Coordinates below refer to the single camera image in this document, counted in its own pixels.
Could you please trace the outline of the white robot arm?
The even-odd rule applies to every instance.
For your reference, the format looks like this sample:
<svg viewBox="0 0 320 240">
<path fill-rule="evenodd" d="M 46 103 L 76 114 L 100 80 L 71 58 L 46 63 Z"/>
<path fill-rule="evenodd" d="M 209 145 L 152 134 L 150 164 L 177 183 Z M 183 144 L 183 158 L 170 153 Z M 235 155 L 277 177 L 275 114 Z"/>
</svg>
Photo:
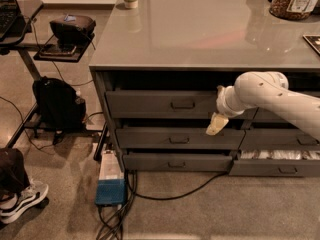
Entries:
<svg viewBox="0 0 320 240">
<path fill-rule="evenodd" d="M 241 74 L 232 86 L 218 86 L 217 111 L 206 134 L 218 134 L 234 118 L 251 108 L 263 108 L 286 120 L 304 133 L 320 140 L 320 99 L 289 90 L 280 72 Z"/>
</svg>

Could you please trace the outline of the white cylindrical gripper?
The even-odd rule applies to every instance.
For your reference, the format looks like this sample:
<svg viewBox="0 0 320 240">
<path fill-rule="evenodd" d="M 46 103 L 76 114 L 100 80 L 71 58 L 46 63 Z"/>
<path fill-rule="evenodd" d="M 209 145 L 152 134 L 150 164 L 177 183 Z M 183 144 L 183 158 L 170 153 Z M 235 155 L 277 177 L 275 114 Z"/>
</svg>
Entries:
<svg viewBox="0 0 320 240">
<path fill-rule="evenodd" d="M 216 106 L 220 114 L 214 113 L 211 117 L 206 129 L 206 134 L 210 136 L 218 134 L 229 122 L 228 118 L 237 117 L 247 109 L 254 107 L 253 104 L 246 101 L 249 94 L 248 88 L 234 85 L 218 86 L 217 89 Z"/>
</svg>

